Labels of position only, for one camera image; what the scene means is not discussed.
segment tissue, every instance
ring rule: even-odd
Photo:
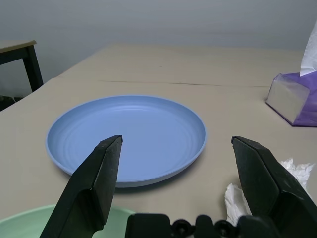
[[[288,172],[298,180],[303,189],[307,191],[307,180],[315,164],[300,164],[295,166],[293,158],[282,161],[280,164],[287,169]],[[231,183],[227,187],[227,191],[224,194],[224,203],[227,208],[227,221],[234,226],[237,225],[241,216],[252,215],[243,191],[237,185]]]
[[[317,21],[308,39],[301,64],[300,76],[317,71]]]

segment table surface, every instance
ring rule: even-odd
[[[1,40],[0,53],[13,51],[19,48],[35,45],[36,41],[22,41],[22,40]]]
[[[56,167],[46,153],[45,137],[49,127],[76,105],[112,95],[143,94],[175,100],[199,114],[209,133],[205,150],[188,169],[158,184],[118,189],[114,205],[137,212],[166,213],[171,220],[185,218],[194,222],[199,214],[207,214],[214,220],[225,218],[224,192],[230,183],[239,183],[230,141],[233,135],[258,141],[279,161],[294,157],[295,163],[316,162],[317,129],[291,127],[264,103],[268,86],[279,73],[278,69],[297,71],[301,52],[134,45],[122,45],[125,49],[122,50],[120,47],[115,45],[101,50],[0,113],[0,218],[58,201],[69,176]],[[158,49],[168,50],[164,53]],[[213,58],[213,52],[217,53],[219,62]],[[223,72],[224,77],[221,68],[226,68],[225,58],[232,55],[230,52],[240,61],[238,65],[230,62],[230,67]],[[148,55],[147,60],[143,59],[144,54]],[[155,65],[159,59],[162,68],[168,69],[161,74],[157,70],[158,76],[149,78],[154,70],[150,65]],[[218,77],[210,73],[206,78],[210,60],[214,62],[211,68],[217,70]],[[198,67],[199,62],[204,70],[191,72],[187,68],[191,63]],[[261,79],[238,76],[250,70],[249,63],[254,66],[252,73],[260,75]],[[187,77],[186,84],[171,83],[183,78],[184,72],[192,75],[196,72],[195,79]],[[198,85],[198,82],[209,85]],[[308,191],[315,202],[316,180],[317,170],[314,169]]]

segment wall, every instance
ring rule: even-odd
[[[316,0],[1,0],[0,40],[35,39],[43,80],[111,42],[304,49]],[[0,94],[31,92],[21,60]]]

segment tissue box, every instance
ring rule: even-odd
[[[279,74],[266,103],[292,126],[317,126],[317,72]]]

